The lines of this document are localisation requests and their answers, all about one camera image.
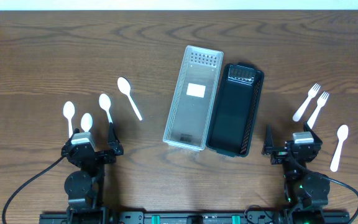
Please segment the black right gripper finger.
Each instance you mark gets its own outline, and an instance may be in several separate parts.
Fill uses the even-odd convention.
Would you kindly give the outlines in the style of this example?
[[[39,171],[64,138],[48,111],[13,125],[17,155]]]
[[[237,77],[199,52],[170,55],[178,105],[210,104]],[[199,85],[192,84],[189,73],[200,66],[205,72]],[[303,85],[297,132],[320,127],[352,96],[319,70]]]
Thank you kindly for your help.
[[[273,137],[272,137],[271,125],[268,124],[266,127],[264,149],[271,149],[271,148],[273,148]]]
[[[309,126],[307,122],[303,123],[303,130],[304,132],[310,132],[313,137],[316,137],[316,134],[314,133],[314,131],[312,130],[312,128]]]

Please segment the white plastic fork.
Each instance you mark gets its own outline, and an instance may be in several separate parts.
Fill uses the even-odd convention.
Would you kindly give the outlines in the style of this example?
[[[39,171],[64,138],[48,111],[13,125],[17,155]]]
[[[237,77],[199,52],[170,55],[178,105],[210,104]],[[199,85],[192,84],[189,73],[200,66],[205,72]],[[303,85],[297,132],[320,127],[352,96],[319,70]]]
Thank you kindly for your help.
[[[316,122],[316,119],[319,115],[321,108],[326,104],[328,98],[329,98],[329,93],[326,91],[324,91],[318,98],[317,106],[316,106],[315,110],[313,111],[313,113],[311,114],[309,120],[307,121],[307,124],[311,129],[313,128],[313,126]]]
[[[317,95],[320,88],[321,88],[321,85],[317,84],[317,83],[315,83],[310,88],[310,90],[308,91],[308,96],[307,96],[306,100],[301,104],[301,106],[297,109],[297,111],[293,115],[293,117],[292,117],[293,121],[298,122],[301,119],[301,117],[303,116],[303,113],[305,112],[310,101]]]

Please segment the dark green plastic basket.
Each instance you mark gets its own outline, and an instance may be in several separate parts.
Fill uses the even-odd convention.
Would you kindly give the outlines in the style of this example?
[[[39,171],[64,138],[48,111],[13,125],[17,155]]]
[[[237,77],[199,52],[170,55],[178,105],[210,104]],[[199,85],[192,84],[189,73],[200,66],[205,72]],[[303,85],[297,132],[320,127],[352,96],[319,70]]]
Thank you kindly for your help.
[[[263,82],[263,71],[253,64],[225,65],[209,124],[208,148],[231,157],[248,155]]]

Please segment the clear plastic basket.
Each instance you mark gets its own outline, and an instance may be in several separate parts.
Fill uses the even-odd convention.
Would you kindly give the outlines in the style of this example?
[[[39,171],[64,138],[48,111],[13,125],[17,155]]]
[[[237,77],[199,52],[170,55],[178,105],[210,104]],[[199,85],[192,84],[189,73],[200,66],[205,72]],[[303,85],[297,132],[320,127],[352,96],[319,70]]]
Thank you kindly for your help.
[[[222,51],[186,47],[163,134],[169,146],[205,148],[223,56]]]

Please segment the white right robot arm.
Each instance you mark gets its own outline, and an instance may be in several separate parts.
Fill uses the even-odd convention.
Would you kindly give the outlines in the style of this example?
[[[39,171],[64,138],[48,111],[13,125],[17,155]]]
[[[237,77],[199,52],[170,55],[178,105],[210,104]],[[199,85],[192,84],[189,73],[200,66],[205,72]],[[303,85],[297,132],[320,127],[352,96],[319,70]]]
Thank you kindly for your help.
[[[314,174],[306,168],[321,149],[322,140],[307,123],[303,131],[293,133],[284,146],[273,145],[272,129],[267,126],[263,155],[270,163],[283,166],[284,194],[288,205],[275,212],[273,223],[326,223],[323,207],[328,204],[330,183],[325,175]]]

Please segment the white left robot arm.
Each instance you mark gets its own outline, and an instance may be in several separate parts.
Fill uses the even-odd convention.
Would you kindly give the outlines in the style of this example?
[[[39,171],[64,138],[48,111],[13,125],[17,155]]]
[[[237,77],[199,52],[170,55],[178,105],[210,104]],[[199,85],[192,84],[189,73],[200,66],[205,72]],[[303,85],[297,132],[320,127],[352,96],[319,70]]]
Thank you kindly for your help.
[[[110,209],[103,205],[103,188],[106,164],[116,162],[124,153],[114,125],[109,123],[108,150],[96,151],[91,133],[75,129],[63,145],[61,155],[78,167],[65,180],[68,195],[68,223],[117,223]]]

